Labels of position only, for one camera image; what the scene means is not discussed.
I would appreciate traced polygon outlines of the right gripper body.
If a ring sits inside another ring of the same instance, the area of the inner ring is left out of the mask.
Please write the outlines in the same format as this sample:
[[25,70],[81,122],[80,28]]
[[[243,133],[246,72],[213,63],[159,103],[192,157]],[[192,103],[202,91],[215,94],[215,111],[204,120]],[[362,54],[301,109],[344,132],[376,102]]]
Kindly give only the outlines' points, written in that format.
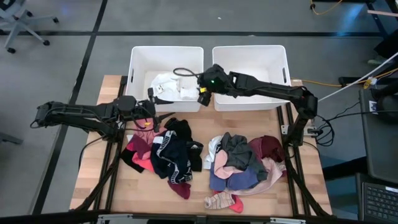
[[233,90],[232,78],[218,64],[213,64],[212,67],[200,73],[197,76],[197,84],[199,86],[197,102],[203,106],[210,104],[213,93],[230,95]]

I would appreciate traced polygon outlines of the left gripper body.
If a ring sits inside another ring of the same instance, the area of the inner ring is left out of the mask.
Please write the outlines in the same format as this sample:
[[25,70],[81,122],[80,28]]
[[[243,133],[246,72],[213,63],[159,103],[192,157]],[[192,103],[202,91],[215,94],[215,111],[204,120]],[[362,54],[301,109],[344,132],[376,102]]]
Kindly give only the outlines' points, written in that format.
[[[158,133],[159,118],[156,116],[156,110],[155,110],[156,97],[154,96],[153,88],[148,88],[147,94],[149,98],[147,100],[138,101],[136,107],[134,108],[133,122],[136,127],[135,130],[143,132],[154,131],[155,133]],[[150,123],[150,125],[152,127],[148,128],[144,124],[143,125],[139,124],[138,121],[141,119],[144,119],[145,121],[151,119],[152,122]]]

